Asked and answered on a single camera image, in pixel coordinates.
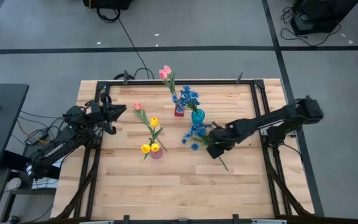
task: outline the blue glass vase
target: blue glass vase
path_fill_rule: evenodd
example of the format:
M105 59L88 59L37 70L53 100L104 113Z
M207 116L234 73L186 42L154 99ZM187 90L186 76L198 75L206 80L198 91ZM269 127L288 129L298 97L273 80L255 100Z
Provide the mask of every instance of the blue glass vase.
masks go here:
M191 120L193 124L202 124L205 118L205 113L201 109L197 109L197 113L195 111L191 112Z

